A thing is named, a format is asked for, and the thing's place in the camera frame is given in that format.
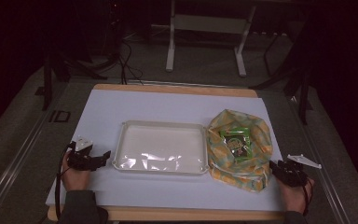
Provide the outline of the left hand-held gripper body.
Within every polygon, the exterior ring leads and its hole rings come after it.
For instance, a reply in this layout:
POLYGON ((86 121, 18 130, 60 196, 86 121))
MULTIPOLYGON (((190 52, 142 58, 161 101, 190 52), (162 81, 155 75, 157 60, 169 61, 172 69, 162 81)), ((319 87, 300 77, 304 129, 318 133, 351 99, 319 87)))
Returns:
POLYGON ((78 171, 96 171, 99 168, 97 158, 90 156, 93 142, 85 137, 78 136, 75 142, 70 144, 70 154, 67 164, 70 168, 78 171))

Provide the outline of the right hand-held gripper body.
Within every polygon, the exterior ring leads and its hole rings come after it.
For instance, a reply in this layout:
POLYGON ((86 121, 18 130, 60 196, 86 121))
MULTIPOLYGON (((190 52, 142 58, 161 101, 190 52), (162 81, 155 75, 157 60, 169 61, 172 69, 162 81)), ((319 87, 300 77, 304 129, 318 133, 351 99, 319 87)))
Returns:
POLYGON ((321 169, 322 165, 300 155, 288 155, 287 161, 278 161, 276 177, 289 187, 305 187, 308 175, 303 171, 303 166, 321 169))

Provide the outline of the orange patterned cloth bag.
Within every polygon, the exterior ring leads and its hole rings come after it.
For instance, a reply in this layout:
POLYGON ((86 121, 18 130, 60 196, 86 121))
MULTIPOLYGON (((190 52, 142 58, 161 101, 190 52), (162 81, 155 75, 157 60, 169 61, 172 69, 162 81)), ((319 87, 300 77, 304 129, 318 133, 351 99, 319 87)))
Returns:
POLYGON ((269 160, 273 154, 270 129, 267 123, 256 116, 225 109, 207 127, 207 153, 210 174, 215 180, 252 192, 262 191, 269 183, 269 160), (220 131, 237 127, 250 130, 250 160, 235 162, 220 131))

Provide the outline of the green snack packet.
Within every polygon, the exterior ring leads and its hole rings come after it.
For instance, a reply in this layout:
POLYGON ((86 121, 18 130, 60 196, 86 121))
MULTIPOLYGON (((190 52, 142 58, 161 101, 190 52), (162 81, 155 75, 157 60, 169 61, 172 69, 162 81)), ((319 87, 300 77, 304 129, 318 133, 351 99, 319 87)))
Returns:
POLYGON ((246 127, 237 127, 220 131, 220 136, 227 148, 234 156, 235 162, 250 160, 253 156, 251 150, 250 130, 246 127))

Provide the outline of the white plastic tray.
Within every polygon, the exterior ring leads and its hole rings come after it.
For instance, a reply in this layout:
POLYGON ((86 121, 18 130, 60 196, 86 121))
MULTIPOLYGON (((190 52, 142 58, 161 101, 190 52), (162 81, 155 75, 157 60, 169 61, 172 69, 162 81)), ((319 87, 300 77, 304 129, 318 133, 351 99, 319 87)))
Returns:
POLYGON ((120 172, 203 175, 209 170, 205 129, 194 123, 125 121, 112 164, 120 172))

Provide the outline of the person's left hand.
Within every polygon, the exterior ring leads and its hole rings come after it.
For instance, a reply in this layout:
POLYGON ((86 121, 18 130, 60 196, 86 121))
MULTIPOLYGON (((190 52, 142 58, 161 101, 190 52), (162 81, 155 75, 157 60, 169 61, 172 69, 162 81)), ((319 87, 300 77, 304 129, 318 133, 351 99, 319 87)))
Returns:
POLYGON ((62 183, 67 191, 86 190, 90 182, 90 171, 78 171, 68 165, 69 152, 62 159, 62 183))

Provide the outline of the person's right hand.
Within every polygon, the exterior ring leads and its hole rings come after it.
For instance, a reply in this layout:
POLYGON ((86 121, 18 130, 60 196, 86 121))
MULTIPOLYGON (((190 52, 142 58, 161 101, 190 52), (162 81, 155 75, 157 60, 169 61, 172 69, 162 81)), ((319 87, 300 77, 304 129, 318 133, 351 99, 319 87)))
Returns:
POLYGON ((305 187, 290 187, 283 184, 281 180, 277 180, 277 182, 281 190, 285 210, 304 214, 312 198, 314 180, 308 178, 305 187))

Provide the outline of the black stand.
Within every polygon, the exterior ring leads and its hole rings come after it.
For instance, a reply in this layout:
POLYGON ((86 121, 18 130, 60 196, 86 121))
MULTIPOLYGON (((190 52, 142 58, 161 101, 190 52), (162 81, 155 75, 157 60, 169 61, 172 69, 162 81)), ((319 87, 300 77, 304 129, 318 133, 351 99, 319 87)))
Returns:
POLYGON ((52 74, 55 74, 59 81, 66 82, 70 78, 65 55, 61 51, 48 53, 44 58, 43 86, 39 87, 35 93, 44 97, 43 111, 46 111, 52 102, 52 74))
POLYGON ((251 90, 264 90, 265 88, 288 78, 286 85, 283 88, 285 96, 295 97, 299 93, 298 116, 304 125, 307 125, 306 111, 308 104, 308 95, 310 87, 311 66, 292 67, 284 70, 282 67, 278 68, 275 75, 260 84, 251 86, 251 90))

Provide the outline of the white table mat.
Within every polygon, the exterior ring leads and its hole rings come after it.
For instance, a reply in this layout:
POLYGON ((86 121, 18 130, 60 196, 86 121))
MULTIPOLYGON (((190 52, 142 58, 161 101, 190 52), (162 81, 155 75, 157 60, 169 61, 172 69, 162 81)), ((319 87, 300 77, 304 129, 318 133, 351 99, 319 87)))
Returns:
MULTIPOLYGON (((232 109, 269 121, 260 98, 93 90, 77 124, 75 137, 94 143, 99 156, 117 147, 121 125, 127 120, 155 120, 208 125, 221 111, 232 109)), ((107 164, 93 172, 89 188, 97 204, 224 210, 281 211, 278 184, 269 181, 257 193, 217 181, 210 175, 155 175, 120 172, 107 164)))

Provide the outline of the white metal stand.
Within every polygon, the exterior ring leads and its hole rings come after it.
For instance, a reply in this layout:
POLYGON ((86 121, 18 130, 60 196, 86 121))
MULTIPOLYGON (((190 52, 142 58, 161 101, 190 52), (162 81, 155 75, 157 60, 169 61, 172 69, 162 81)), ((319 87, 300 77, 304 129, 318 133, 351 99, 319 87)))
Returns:
POLYGON ((241 42, 234 48, 234 55, 238 73, 240 77, 246 77, 244 59, 242 52, 246 39, 250 33, 256 6, 251 6, 246 19, 217 18, 207 16, 195 16, 186 14, 177 14, 175 12, 176 0, 171 0, 171 16, 170 16, 170 42, 168 47, 167 61, 165 70, 173 71, 175 56, 175 31, 188 30, 211 33, 224 33, 241 35, 241 42))

